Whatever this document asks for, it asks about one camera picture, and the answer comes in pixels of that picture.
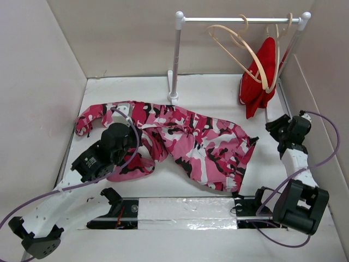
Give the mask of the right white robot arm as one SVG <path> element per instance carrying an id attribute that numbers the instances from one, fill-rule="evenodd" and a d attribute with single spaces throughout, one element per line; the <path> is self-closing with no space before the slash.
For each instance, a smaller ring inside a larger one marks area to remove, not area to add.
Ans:
<path id="1" fill-rule="evenodd" d="M 315 182 L 308 166 L 308 150 L 303 145 L 311 129 L 305 111 L 283 115 L 266 123 L 266 131 L 278 142 L 277 150 L 287 178 L 276 188 L 283 189 L 272 211 L 272 220 L 306 235 L 313 235 L 329 201 L 329 193 Z"/>

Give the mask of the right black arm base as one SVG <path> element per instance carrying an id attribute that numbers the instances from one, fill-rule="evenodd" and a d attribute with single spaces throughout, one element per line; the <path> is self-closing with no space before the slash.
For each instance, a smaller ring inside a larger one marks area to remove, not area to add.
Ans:
<path id="1" fill-rule="evenodd" d="M 272 211 L 266 206 L 259 215 L 256 215 L 262 205 L 264 194 L 272 191 L 271 188 L 261 187 L 253 196 L 235 195 L 234 206 L 230 209 L 230 213 L 236 217 L 237 229 L 285 228 L 272 220 Z"/>

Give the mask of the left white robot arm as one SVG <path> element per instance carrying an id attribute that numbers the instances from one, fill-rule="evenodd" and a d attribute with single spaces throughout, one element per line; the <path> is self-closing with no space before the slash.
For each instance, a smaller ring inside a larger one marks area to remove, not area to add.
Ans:
<path id="1" fill-rule="evenodd" d="M 122 197 L 112 188 L 71 209 L 73 203 L 96 183 L 126 167 L 125 156 L 133 151 L 135 158 L 142 132 L 132 123 L 113 123 L 102 132 L 100 140 L 82 152 L 72 163 L 65 178 L 53 191 L 27 201 L 42 203 L 22 217 L 7 219 L 9 228 L 21 239 L 25 251 L 34 259 L 43 259 L 55 251 L 62 234 L 69 229 L 101 216 L 121 212 Z"/>

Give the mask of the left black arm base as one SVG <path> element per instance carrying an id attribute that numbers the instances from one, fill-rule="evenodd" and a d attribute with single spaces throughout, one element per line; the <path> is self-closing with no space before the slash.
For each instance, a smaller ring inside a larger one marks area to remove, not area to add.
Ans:
<path id="1" fill-rule="evenodd" d="M 87 223 L 94 230 L 132 230 L 138 228 L 139 198 L 122 198 L 113 188 L 105 188 L 100 193 L 108 200 L 107 214 Z"/>

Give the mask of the pink camouflage trousers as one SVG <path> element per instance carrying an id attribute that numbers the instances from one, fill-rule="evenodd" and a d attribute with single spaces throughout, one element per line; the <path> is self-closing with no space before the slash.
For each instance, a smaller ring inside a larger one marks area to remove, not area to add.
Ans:
<path id="1" fill-rule="evenodd" d="M 141 130 L 137 155 L 130 149 L 130 164 L 108 178 L 112 182 L 135 180 L 150 175 L 157 163 L 172 156 L 187 176 L 211 189 L 238 193 L 258 138 L 237 124 L 200 115 L 174 105 L 134 100 L 91 105 L 77 119 L 75 133 L 88 134 L 92 122 L 107 128 L 116 122 L 112 108 L 127 106 L 134 125 Z"/>

